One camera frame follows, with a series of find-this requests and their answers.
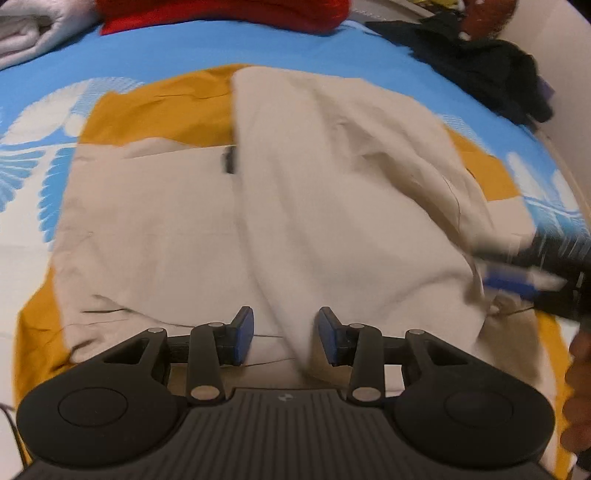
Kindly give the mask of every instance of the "red cloth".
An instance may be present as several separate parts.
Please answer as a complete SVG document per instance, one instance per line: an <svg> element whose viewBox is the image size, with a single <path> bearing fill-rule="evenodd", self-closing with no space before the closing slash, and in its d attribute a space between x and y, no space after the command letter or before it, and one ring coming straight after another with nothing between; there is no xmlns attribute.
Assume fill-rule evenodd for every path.
<svg viewBox="0 0 591 480"><path fill-rule="evenodd" d="M101 34L198 18L244 20L306 33L326 33L349 15L349 0L96 0Z"/></svg>

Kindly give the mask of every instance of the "cable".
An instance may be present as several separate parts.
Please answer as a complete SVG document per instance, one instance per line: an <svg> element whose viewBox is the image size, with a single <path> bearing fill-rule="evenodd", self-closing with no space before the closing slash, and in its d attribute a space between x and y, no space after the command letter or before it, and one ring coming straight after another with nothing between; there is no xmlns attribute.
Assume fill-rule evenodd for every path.
<svg viewBox="0 0 591 480"><path fill-rule="evenodd" d="M533 310L534 306L532 305L531 307L527 307L526 309L521 309L521 310L516 310L514 312L509 312L509 313L505 313L505 312L498 312L495 313L493 315L491 315L491 317L510 317L511 315L517 315L518 313L523 313L523 312L527 312L529 310Z"/></svg>
<svg viewBox="0 0 591 480"><path fill-rule="evenodd" d="M526 309L516 310L516 311L510 312L510 313L505 313L504 316L510 317L511 315L517 315L518 313L527 312L528 310L533 310L533 309L534 309L534 306L532 305L531 307L527 307Z"/></svg>
<svg viewBox="0 0 591 480"><path fill-rule="evenodd" d="M14 420L12 419L12 416L10 415L10 412L14 411L14 408L12 408L4 403L0 403L0 409L6 415L6 419L8 420L8 424L10 425L10 429L12 430L12 435L14 436L14 442L17 444L18 454L21 457L22 468L24 470L25 468L28 467L27 456L26 456L25 451L22 447L21 439L18 435L17 426L15 425Z"/></svg>

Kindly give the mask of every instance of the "beige cloth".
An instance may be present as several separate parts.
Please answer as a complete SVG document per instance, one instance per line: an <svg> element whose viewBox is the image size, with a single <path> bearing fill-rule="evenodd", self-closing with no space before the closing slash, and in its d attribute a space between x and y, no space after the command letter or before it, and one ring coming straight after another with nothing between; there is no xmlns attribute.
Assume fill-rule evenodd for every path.
<svg viewBox="0 0 591 480"><path fill-rule="evenodd" d="M252 67L233 87L234 175L219 147L78 147L53 256L73 359L150 326L230 321L243 304L258 335L249 364L294 357L344 381L311 348L324 305L471 351L485 314L450 239L469 248L492 227L441 122L362 80ZM401 388L397 372L387 388Z"/></svg>

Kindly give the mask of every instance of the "bed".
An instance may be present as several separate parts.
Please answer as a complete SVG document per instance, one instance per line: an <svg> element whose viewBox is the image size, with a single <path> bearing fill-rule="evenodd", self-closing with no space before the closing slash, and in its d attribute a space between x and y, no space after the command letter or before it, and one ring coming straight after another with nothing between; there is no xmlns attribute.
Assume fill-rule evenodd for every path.
<svg viewBox="0 0 591 480"><path fill-rule="evenodd" d="M12 404L18 312L43 282L77 138L107 91L193 70L248 63L361 77L418 100L451 129L501 159L536 226L588 235L564 176L543 145L362 25L305 35L261 25L192 21L101 37L88 31L34 61L0 72L0 401ZM573 327L562 324L566 341ZM0 424L0 432L7 430ZM0 442L10 441L1 434ZM0 480L18 471L1 448Z"/></svg>

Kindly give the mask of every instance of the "white towel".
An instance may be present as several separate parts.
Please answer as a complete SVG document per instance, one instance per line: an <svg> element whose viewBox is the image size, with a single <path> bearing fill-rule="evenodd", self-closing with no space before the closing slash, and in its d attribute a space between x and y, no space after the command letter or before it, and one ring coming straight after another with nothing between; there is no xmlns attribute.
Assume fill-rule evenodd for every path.
<svg viewBox="0 0 591 480"><path fill-rule="evenodd" d="M0 70L47 53L98 19L94 0L0 1Z"/></svg>

